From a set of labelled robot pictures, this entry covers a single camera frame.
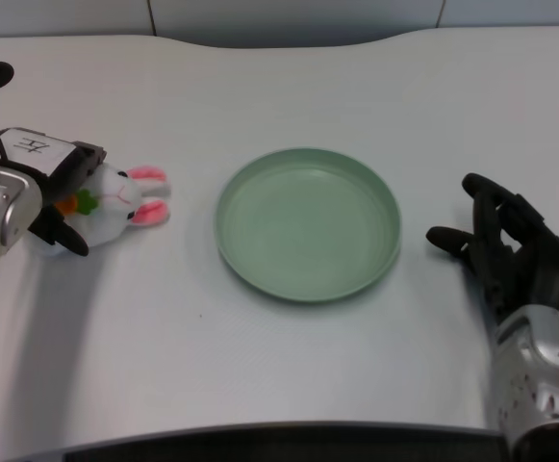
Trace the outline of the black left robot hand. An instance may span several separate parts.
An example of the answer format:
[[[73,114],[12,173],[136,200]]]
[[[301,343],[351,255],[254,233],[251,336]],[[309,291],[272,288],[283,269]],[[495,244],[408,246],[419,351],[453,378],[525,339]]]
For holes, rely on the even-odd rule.
[[[82,188],[106,157],[104,148],[24,128],[0,130],[0,253],[25,233],[86,256],[85,239],[57,204]]]

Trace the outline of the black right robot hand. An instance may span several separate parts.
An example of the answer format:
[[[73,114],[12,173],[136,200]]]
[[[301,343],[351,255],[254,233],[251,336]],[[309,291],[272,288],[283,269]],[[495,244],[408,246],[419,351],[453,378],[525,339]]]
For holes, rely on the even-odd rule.
[[[474,275],[497,323],[531,304],[559,311],[559,237],[498,183],[469,173],[462,187],[473,199],[472,231],[434,226],[426,239]]]

